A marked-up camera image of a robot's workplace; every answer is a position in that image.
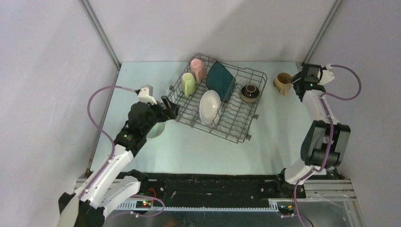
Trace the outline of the tan ceramic mug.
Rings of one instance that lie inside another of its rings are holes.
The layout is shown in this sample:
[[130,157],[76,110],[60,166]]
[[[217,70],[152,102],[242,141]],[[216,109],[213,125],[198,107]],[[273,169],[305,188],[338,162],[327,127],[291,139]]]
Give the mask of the tan ceramic mug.
[[274,78],[273,85],[280,94],[282,94],[283,96],[287,96],[289,94],[290,89],[292,88],[291,79],[292,79],[291,75],[283,72],[278,74]]

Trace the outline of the light green ceramic mug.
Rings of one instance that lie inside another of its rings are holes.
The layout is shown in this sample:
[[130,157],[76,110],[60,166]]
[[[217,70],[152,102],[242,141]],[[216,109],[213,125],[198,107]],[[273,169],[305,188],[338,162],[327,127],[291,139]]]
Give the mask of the light green ceramic mug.
[[185,97],[189,97],[195,93],[197,82],[191,73],[184,73],[181,76],[181,84]]

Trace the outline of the green glazed bowl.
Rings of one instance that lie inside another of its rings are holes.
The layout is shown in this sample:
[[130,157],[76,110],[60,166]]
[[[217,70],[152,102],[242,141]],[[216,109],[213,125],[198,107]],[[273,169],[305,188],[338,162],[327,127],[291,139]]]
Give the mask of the green glazed bowl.
[[152,139],[152,138],[156,138],[159,135],[161,135],[163,133],[165,129],[165,123],[164,122],[158,122],[156,123],[152,129],[149,131],[149,133],[147,134],[147,138],[148,139]]

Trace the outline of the white ceramic plate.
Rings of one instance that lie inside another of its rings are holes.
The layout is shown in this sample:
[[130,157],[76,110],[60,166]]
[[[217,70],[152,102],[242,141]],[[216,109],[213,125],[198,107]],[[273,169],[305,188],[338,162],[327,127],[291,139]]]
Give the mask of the white ceramic plate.
[[214,90],[205,92],[200,100],[199,115],[203,125],[215,127],[221,115],[221,100]]

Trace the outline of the pink ceramic mug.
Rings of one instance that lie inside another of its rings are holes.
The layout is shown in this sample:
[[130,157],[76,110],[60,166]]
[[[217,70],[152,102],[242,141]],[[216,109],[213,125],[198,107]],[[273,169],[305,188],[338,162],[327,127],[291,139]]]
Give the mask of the pink ceramic mug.
[[191,60],[190,69],[198,84],[200,84],[201,81],[207,76],[205,65],[203,61],[198,58]]

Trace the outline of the brown patterned bowl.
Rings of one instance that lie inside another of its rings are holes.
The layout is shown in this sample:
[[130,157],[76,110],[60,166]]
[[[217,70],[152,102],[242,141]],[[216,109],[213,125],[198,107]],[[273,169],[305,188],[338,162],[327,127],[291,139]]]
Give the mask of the brown patterned bowl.
[[241,88],[240,98],[246,103],[256,103],[261,96],[261,92],[256,85],[247,84]]

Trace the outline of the teal square plate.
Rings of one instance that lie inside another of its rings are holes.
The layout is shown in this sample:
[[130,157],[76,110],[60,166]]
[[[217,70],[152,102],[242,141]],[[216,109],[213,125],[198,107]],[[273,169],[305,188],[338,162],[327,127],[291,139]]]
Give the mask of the teal square plate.
[[235,83],[233,75],[218,61],[212,65],[206,78],[207,88],[216,91],[224,103],[229,101]]

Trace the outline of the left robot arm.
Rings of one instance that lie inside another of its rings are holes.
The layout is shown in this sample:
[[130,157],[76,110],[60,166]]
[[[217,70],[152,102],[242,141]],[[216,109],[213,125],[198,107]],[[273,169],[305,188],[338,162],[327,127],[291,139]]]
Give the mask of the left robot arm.
[[126,199],[144,198],[149,183],[147,175],[131,170],[121,183],[113,184],[122,169],[128,165],[147,142],[147,135],[157,123],[174,120],[179,115],[180,105],[172,103],[166,96],[162,102],[149,96],[140,98],[131,106],[128,120],[112,140],[112,151],[102,165],[74,193],[64,193],[59,198],[59,227],[101,227],[107,217]]

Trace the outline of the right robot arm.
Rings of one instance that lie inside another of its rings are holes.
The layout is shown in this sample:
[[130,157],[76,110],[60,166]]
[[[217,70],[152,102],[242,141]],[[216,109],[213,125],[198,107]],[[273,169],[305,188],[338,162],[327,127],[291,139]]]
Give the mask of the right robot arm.
[[302,64],[299,73],[291,77],[291,84],[301,103],[306,107],[311,126],[300,148],[300,159],[278,175],[275,192],[286,198],[294,185],[342,163],[351,133],[348,125],[341,124],[334,116],[324,85],[334,79],[330,64]]

